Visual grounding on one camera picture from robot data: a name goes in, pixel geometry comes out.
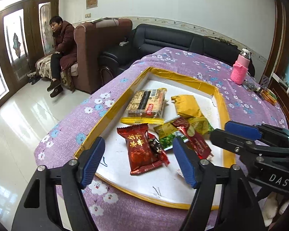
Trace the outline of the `right white gloved hand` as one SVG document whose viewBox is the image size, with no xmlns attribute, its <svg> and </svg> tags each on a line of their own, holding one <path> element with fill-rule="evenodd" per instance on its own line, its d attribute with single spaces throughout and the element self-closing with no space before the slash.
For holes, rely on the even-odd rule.
<svg viewBox="0 0 289 231">
<path fill-rule="evenodd" d="M 289 199 L 285 196 L 272 192 L 266 198 L 262 216 L 266 227 L 271 228 L 274 225 L 274 218 L 281 216 L 289 205 Z"/>
</svg>

